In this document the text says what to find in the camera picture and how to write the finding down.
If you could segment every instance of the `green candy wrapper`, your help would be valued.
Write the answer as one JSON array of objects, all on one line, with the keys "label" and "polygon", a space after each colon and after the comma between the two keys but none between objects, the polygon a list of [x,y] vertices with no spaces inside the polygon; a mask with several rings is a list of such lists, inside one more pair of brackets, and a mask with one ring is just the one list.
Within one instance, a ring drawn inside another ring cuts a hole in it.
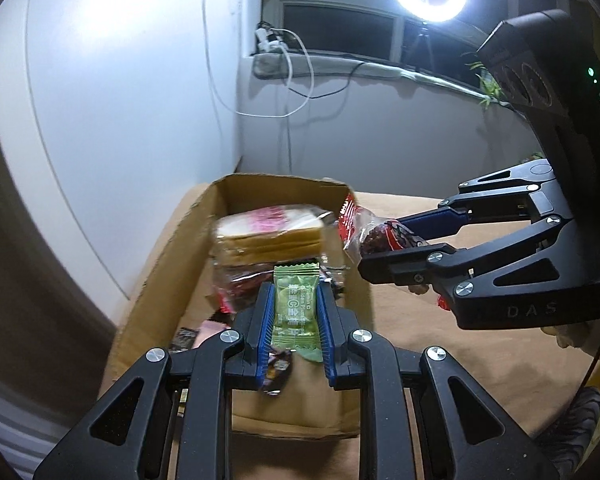
[{"label": "green candy wrapper", "polygon": [[278,349],[295,349],[314,362],[322,362],[320,332],[315,319],[319,280],[318,263],[278,266],[273,270],[276,305],[271,345]]}]

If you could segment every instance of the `white wall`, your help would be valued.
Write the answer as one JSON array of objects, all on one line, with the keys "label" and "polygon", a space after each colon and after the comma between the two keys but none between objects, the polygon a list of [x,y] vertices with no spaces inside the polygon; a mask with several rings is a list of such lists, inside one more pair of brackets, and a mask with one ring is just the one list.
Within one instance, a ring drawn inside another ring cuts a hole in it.
[{"label": "white wall", "polygon": [[255,50],[255,29],[261,20],[262,0],[240,0],[240,54],[250,56]]},{"label": "white wall", "polygon": [[[235,106],[237,0],[208,0]],[[72,278],[111,320],[187,189],[234,170],[234,116],[208,90],[201,0],[5,0],[0,143]]]},{"label": "white wall", "polygon": [[[251,75],[240,64],[241,110],[282,115],[280,81]],[[308,78],[294,88],[308,92]],[[342,88],[345,77],[319,77],[314,95]],[[292,94],[288,110],[303,98]],[[401,78],[354,77],[347,90],[316,99],[289,120],[292,173],[331,177],[359,191],[442,198],[459,182],[519,163],[539,150],[535,135],[515,112],[499,105],[483,111],[474,97]],[[289,173],[287,120],[240,118],[241,171]]]}]

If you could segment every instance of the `snack package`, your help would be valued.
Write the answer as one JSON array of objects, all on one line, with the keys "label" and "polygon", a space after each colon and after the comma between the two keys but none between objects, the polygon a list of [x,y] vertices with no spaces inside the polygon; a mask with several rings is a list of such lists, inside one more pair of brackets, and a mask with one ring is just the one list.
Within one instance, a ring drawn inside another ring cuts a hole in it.
[{"label": "snack package", "polygon": [[320,333],[315,319],[320,265],[276,266],[273,279],[276,304],[271,347],[294,349],[305,359],[322,362]]},{"label": "snack package", "polygon": [[[369,209],[357,205],[353,195],[347,196],[342,206],[338,230],[345,252],[356,265],[366,254],[399,251],[427,244],[426,240],[396,219],[376,216]],[[429,290],[429,285],[409,285],[409,290],[424,294]]]},{"label": "snack package", "polygon": [[[344,292],[344,272],[337,267],[331,269],[322,262],[327,262],[326,256],[321,258],[320,280],[331,285],[333,295],[338,299]],[[286,262],[286,264],[291,265],[294,262]],[[220,309],[223,312],[235,313],[253,305],[258,297],[260,285],[273,281],[273,269],[276,265],[274,263],[241,267],[216,265],[214,287],[218,294]]]},{"label": "snack package", "polygon": [[223,267],[317,258],[328,215],[314,206],[287,205],[225,216],[216,224],[214,256]]}]

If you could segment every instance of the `candy wrapper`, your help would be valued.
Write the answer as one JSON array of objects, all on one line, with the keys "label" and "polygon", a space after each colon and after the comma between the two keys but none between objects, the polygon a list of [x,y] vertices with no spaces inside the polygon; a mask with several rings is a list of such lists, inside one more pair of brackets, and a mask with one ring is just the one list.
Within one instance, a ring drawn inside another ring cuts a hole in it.
[{"label": "candy wrapper", "polygon": [[181,326],[169,345],[169,353],[175,354],[177,352],[191,350],[196,341],[196,337],[198,336],[198,332],[199,330],[197,328],[193,329]]},{"label": "candy wrapper", "polygon": [[[399,251],[410,247],[426,245],[420,238],[394,218],[382,218],[356,204],[349,195],[345,200],[338,219],[338,230],[344,250],[354,264],[358,264],[366,254]],[[414,294],[424,294],[429,285],[409,285]]]},{"label": "candy wrapper", "polygon": [[268,396],[276,397],[285,387],[293,369],[294,351],[289,349],[276,350],[272,348],[269,352],[269,364],[264,377],[261,391]]},{"label": "candy wrapper", "polygon": [[315,317],[319,264],[276,267],[273,279],[276,304],[272,348],[293,349],[305,359],[322,362],[320,332]]}]

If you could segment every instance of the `window sill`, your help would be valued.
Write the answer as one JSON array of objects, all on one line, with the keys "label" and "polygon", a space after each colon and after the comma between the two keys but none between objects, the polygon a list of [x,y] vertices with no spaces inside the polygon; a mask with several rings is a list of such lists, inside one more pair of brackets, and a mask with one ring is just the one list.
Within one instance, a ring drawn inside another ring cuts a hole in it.
[{"label": "window sill", "polygon": [[[350,72],[360,64],[361,60],[342,58],[334,56],[311,55],[311,62],[314,66],[316,76],[349,76]],[[294,77],[309,77],[309,69],[303,54],[290,54],[294,69]],[[282,80],[286,77],[286,63],[283,57],[277,53],[254,54],[253,56],[253,75],[263,80]],[[488,99],[486,94],[478,90],[473,90],[461,84],[455,83],[439,76],[432,76],[401,67],[384,65],[381,63],[366,62],[356,70],[354,77],[363,77],[379,80],[398,80],[407,78],[420,84],[427,84],[446,88],[453,92],[473,97],[478,101]],[[510,108],[511,104],[492,100],[494,104],[499,104],[505,108]]]}]

